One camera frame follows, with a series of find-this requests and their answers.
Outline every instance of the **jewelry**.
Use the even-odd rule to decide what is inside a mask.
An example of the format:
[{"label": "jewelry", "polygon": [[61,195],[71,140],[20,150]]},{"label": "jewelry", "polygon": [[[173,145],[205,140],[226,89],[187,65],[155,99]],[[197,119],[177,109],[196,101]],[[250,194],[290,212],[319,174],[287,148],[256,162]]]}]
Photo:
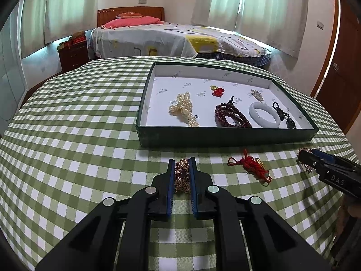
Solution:
[{"label": "jewelry", "polygon": [[272,104],[272,107],[273,107],[273,109],[276,110],[277,114],[279,115],[279,119],[281,121],[283,121],[285,119],[285,116],[287,116],[287,120],[286,120],[287,128],[289,128],[289,129],[296,128],[296,124],[293,121],[293,119],[289,116],[289,114],[283,112],[283,110],[279,107],[277,102],[274,102]]},{"label": "jewelry", "polygon": [[192,114],[193,105],[190,100],[190,95],[191,94],[189,92],[178,94],[177,96],[178,104],[170,105],[169,113],[174,114],[180,111],[182,115],[187,119],[187,123],[189,127],[199,127],[197,118]]},{"label": "jewelry", "polygon": [[[306,152],[312,153],[312,152],[311,152],[311,149],[309,149],[309,148],[300,148],[299,151],[298,151],[298,154],[299,154],[300,152],[302,152],[302,151],[306,151]],[[311,166],[308,166],[308,165],[306,165],[306,164],[303,164],[302,162],[301,162],[301,165],[303,165],[303,166],[306,168],[306,172],[307,172],[308,174],[311,174],[311,173],[313,172],[313,168],[312,168]]]},{"label": "jewelry", "polygon": [[189,181],[189,160],[181,159],[176,163],[174,168],[174,192],[177,191],[191,193],[191,186]]},{"label": "jewelry", "polygon": [[[266,119],[263,119],[261,116],[258,115],[256,112],[256,109],[260,109],[263,111],[268,112],[271,114],[271,116],[274,118],[275,122],[269,122]],[[248,109],[248,112],[255,123],[257,123],[260,127],[263,128],[278,128],[281,124],[281,120],[279,119],[279,116],[275,110],[273,110],[270,106],[267,106],[266,104],[255,102],[250,105],[250,108]]]},{"label": "jewelry", "polygon": [[224,93],[223,88],[219,88],[219,87],[216,87],[216,86],[211,86],[211,90],[213,90],[213,93],[212,93],[213,96],[216,96],[216,97],[219,97],[219,98],[223,96],[223,93]]},{"label": "jewelry", "polygon": [[259,91],[251,89],[250,93],[252,94],[253,97],[255,97],[257,100],[259,100],[261,103],[263,102],[263,96]]},{"label": "jewelry", "polygon": [[228,159],[228,166],[234,166],[234,165],[242,165],[244,170],[247,172],[253,172],[258,179],[265,181],[267,184],[269,184],[272,180],[270,177],[270,173],[268,170],[266,170],[265,166],[263,165],[262,161],[259,158],[253,159],[252,156],[247,155],[247,150],[243,151],[244,158],[237,161],[233,157],[230,157]]},{"label": "jewelry", "polygon": [[[227,104],[222,103],[216,106],[214,114],[216,120],[221,124],[222,127],[252,127],[247,118],[241,112],[239,112],[236,107],[234,107],[233,97],[228,101]],[[229,116],[234,121],[238,122],[238,125],[228,123],[226,116]]]}]

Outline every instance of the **checkered tablecloth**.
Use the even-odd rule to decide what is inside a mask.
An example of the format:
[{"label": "checkered tablecloth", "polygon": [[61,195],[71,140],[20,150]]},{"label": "checkered tablecloth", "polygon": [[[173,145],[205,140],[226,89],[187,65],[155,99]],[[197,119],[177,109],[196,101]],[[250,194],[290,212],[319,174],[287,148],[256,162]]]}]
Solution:
[{"label": "checkered tablecloth", "polygon": [[[276,78],[320,131],[309,143],[248,146],[270,169],[262,186],[241,166],[228,167],[243,148],[146,150],[135,130],[138,106],[155,61],[197,62]],[[297,163],[300,147],[357,161],[345,135],[313,98],[264,70],[232,62],[172,57],[91,61],[47,81],[16,114],[0,141],[0,227],[19,258],[34,269],[105,197],[132,196],[167,170],[169,158],[196,158],[201,171],[234,196],[258,195],[327,256],[340,192]],[[152,224],[150,270],[215,270],[212,221],[196,221],[189,195],[175,195],[169,222]]]}]

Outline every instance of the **wall outlet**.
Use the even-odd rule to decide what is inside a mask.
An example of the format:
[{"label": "wall outlet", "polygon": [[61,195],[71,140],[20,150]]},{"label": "wall outlet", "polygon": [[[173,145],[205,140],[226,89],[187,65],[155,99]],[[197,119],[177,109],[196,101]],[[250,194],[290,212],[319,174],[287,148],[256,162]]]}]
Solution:
[{"label": "wall outlet", "polygon": [[320,29],[324,29],[324,24],[320,21],[317,21],[317,27],[320,28]]}]

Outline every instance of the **nightstand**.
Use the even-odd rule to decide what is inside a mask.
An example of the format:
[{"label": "nightstand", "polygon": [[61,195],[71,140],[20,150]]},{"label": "nightstand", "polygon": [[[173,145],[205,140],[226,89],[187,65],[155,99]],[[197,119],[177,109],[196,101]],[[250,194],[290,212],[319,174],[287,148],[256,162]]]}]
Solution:
[{"label": "nightstand", "polygon": [[89,62],[87,42],[81,42],[58,50],[63,72],[74,70]]}]

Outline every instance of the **pillow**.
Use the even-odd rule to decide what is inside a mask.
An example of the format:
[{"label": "pillow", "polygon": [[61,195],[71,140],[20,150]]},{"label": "pillow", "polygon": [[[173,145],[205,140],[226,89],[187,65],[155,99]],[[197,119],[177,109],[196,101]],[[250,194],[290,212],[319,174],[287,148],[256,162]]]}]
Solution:
[{"label": "pillow", "polygon": [[121,18],[141,18],[143,17],[142,14],[140,13],[136,13],[136,12],[125,12],[122,14],[117,15],[115,18],[116,19],[121,19]]},{"label": "pillow", "polygon": [[124,26],[141,26],[141,25],[149,25],[149,24],[163,24],[159,18],[151,17],[151,16],[144,16],[141,18],[122,18],[122,19],[115,19],[106,24],[103,24],[101,28],[106,30],[113,30],[118,27]]}]

